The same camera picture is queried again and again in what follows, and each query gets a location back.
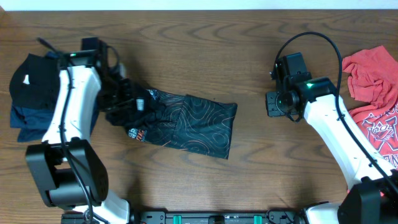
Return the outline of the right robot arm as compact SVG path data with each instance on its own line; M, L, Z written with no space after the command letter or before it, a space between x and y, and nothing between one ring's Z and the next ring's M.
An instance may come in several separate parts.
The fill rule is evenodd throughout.
M329 78L312 78L302 54L278 58L266 93L267 114L305 120L338 163L348 189L341 203L307 206L289 223L397 223L397 171L382 158L348 114Z

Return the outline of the black printed cycling jersey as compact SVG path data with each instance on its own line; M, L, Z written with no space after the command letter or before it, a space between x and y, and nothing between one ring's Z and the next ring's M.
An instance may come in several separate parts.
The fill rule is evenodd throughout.
M106 120L131 138L159 146L227 159L236 103L146 89L137 83L138 99L120 110L104 111Z

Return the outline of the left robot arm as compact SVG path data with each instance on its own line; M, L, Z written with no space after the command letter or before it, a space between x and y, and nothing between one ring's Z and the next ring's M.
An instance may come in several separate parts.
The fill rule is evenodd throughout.
M25 153L43 203L64 211L62 223L134 223L129 201L109 188L107 170L90 141L94 109L115 109L123 97L126 72L119 55L110 65L113 47L97 37L82 39L75 52L37 40L58 57L60 81L50 126L40 144Z

